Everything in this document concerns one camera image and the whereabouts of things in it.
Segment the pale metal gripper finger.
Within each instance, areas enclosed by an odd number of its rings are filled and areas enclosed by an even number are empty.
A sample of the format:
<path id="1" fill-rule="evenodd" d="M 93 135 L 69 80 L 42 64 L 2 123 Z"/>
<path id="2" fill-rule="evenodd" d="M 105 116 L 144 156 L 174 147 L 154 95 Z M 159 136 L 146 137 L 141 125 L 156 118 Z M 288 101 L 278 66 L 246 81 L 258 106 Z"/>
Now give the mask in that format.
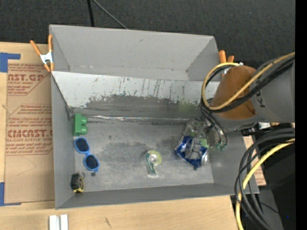
<path id="1" fill-rule="evenodd" d="M 192 141 L 193 139 L 186 139 L 183 141 L 183 152 L 185 153 L 185 155 L 190 155 L 192 152 Z"/>
<path id="2" fill-rule="evenodd" d="M 198 139 L 193 139 L 191 143 L 191 154 L 190 154 L 190 158 L 192 160 L 196 160 L 201 157 L 200 149 L 201 149 L 200 141 Z"/>

